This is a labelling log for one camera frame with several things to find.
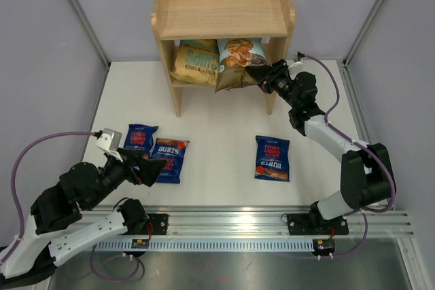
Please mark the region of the light blue cassava chips bag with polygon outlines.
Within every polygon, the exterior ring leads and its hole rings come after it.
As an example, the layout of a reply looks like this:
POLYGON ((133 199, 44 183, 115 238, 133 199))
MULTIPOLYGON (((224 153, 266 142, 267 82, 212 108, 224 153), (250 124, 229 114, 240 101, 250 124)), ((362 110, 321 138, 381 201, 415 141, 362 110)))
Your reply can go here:
POLYGON ((245 88, 256 84, 246 67, 266 65, 261 38, 218 39, 220 52, 215 92, 245 88))

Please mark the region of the yellow kettle chips bag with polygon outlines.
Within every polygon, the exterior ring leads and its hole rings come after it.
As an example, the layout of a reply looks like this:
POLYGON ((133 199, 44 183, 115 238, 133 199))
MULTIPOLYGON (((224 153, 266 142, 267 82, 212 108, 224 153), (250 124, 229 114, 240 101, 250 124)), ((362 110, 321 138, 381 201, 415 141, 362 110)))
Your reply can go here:
POLYGON ((179 42, 171 76, 182 82, 214 88, 220 53, 216 39, 187 39, 179 42))

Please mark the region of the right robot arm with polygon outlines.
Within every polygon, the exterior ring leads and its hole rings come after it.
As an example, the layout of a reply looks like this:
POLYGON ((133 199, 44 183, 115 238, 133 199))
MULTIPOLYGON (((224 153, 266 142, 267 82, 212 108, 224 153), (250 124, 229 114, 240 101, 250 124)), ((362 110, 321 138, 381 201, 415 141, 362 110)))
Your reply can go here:
POLYGON ((246 73, 266 94, 276 93, 290 107, 289 120, 302 136, 320 144, 341 165, 339 189, 310 205, 306 213, 290 213, 290 235, 347 235, 345 216, 360 210, 373 211, 372 204, 394 201, 396 184, 387 148, 352 139, 329 121, 329 112, 316 103, 314 74, 301 71, 290 76, 284 59, 271 65, 248 66, 246 73))

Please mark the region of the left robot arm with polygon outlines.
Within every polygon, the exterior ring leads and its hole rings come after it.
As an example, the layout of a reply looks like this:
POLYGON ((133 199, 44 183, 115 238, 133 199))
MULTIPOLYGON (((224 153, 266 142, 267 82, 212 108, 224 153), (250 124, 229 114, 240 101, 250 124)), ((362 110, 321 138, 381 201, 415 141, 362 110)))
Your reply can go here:
POLYGON ((166 160, 145 159, 133 151, 108 156, 104 166, 80 162, 44 190, 31 206, 24 231, 1 250, 1 288, 37 284, 83 250, 116 235, 140 234, 148 215, 138 199, 125 200, 96 223, 71 234, 63 232, 92 211, 123 182, 152 186, 166 160))

